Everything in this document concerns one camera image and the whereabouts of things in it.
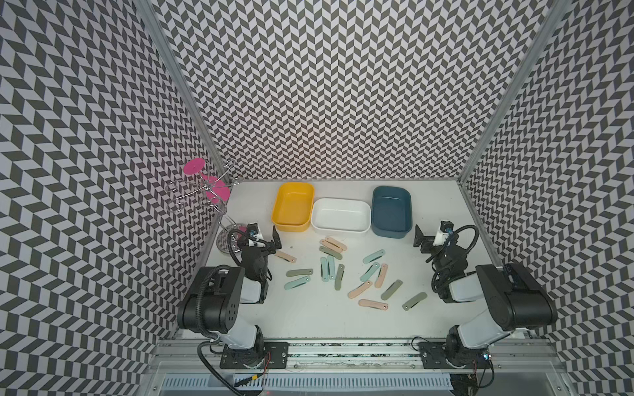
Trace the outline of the dark teal storage box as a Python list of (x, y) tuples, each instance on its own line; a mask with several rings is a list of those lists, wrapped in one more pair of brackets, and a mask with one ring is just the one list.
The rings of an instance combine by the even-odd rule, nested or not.
[(371, 229), (374, 234), (383, 238), (403, 239), (412, 227), (411, 194), (400, 187), (376, 187), (371, 204)]

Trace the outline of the pink knife vertical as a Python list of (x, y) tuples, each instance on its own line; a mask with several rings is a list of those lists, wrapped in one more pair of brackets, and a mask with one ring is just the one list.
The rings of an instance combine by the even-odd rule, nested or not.
[(379, 274), (377, 276), (375, 287), (381, 289), (383, 287), (384, 281), (386, 279), (386, 274), (388, 272), (389, 266), (386, 263), (381, 264)]

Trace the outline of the pink knife diagonal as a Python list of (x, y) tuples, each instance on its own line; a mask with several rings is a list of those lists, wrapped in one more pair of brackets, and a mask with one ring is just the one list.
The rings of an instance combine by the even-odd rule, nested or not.
[(362, 293), (372, 287), (372, 285), (373, 282), (370, 280), (363, 282), (360, 286), (348, 293), (348, 298), (350, 298), (351, 300), (358, 298)]

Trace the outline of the pink knife bottom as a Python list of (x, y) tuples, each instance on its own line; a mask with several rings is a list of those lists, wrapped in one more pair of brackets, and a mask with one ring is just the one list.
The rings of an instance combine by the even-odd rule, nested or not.
[(358, 305), (364, 308), (371, 308), (371, 309), (375, 309), (375, 310), (388, 310), (389, 309), (389, 305), (385, 302), (382, 301), (375, 301), (375, 300), (366, 300), (366, 299), (361, 299), (358, 300)]

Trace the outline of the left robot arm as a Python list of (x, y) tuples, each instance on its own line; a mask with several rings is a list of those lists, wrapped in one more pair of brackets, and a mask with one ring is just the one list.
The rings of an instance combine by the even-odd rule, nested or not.
[(241, 305), (262, 305), (269, 282), (268, 257), (282, 248), (276, 229), (267, 241), (256, 223), (226, 231), (225, 244), (234, 266), (203, 267), (178, 306), (182, 330), (226, 346), (229, 364), (256, 368), (264, 363), (264, 335), (239, 316)]

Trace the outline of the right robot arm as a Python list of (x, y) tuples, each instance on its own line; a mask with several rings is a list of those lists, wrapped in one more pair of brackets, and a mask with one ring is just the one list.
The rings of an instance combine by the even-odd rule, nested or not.
[(557, 320), (553, 299), (521, 264), (478, 265), (467, 270), (468, 255), (480, 239), (473, 224), (455, 227), (442, 221), (432, 237), (415, 228), (414, 246), (429, 254), (432, 292), (446, 304), (484, 301), (486, 309), (452, 326), (443, 342), (419, 339), (416, 349), (425, 368), (483, 368), (489, 346), (519, 328), (540, 328)]

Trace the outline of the yellow storage box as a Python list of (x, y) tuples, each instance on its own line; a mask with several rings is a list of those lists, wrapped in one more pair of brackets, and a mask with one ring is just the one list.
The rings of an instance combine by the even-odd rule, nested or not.
[(280, 186), (272, 210), (278, 231), (301, 233), (310, 226), (315, 187), (306, 182), (286, 182)]

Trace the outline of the white storage box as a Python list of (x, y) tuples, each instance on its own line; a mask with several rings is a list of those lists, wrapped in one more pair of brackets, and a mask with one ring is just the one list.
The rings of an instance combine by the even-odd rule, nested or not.
[(313, 204), (310, 224), (324, 235), (366, 234), (371, 228), (371, 207), (360, 200), (320, 198)]

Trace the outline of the olive knife left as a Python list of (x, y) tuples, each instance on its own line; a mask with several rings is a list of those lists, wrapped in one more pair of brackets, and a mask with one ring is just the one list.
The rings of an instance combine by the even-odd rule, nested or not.
[(313, 273), (314, 273), (314, 270), (312, 268), (294, 269), (294, 270), (287, 271), (286, 276), (287, 277), (306, 277), (306, 276), (311, 276)]

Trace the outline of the mint knife centre left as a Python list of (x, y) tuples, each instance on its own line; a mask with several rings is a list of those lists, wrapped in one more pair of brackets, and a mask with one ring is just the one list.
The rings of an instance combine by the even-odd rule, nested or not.
[(330, 280), (330, 269), (329, 269), (328, 259), (326, 257), (321, 257), (320, 265), (321, 265), (321, 279), (323, 282), (328, 282)]

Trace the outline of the mint knife centre right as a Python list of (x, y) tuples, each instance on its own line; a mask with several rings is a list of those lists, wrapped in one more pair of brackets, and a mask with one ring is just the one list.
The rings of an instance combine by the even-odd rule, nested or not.
[(328, 272), (329, 272), (329, 278), (330, 280), (334, 280), (336, 277), (336, 267), (335, 267), (335, 259), (332, 256), (328, 256), (327, 257), (327, 261), (328, 261)]

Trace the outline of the mint knife middle right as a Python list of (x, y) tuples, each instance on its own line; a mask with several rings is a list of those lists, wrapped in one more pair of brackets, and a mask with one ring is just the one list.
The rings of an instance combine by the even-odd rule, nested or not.
[(381, 264), (379, 262), (374, 262), (366, 272), (360, 276), (361, 282), (369, 281), (370, 278), (381, 268)]

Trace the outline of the olive knife under pink pair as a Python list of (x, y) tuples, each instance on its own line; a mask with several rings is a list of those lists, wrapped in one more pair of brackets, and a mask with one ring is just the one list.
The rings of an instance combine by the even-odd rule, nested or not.
[(341, 254), (341, 252), (336, 252), (335, 250), (325, 247), (325, 246), (320, 246), (319, 247), (320, 252), (323, 252), (324, 254), (333, 257), (337, 260), (342, 260), (343, 259), (343, 254)]

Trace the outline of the olive knife centre vertical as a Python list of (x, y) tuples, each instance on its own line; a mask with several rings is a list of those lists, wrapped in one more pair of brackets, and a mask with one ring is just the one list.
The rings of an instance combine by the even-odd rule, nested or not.
[(340, 291), (342, 289), (344, 273), (345, 273), (345, 265), (339, 264), (335, 274), (335, 290), (336, 291)]

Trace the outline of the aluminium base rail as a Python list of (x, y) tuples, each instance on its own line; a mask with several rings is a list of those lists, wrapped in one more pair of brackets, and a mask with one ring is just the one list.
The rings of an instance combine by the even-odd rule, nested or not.
[[(288, 372), (466, 372), (482, 373), (484, 365), (450, 366), (442, 349), (414, 347), (410, 338), (287, 339), (287, 350), (273, 352), (271, 365), (284, 363)], [(148, 372), (204, 369), (196, 354), (200, 339), (164, 340), (153, 350)], [(490, 362), (500, 373), (559, 373), (565, 365), (545, 339), (507, 338), (489, 347)]]

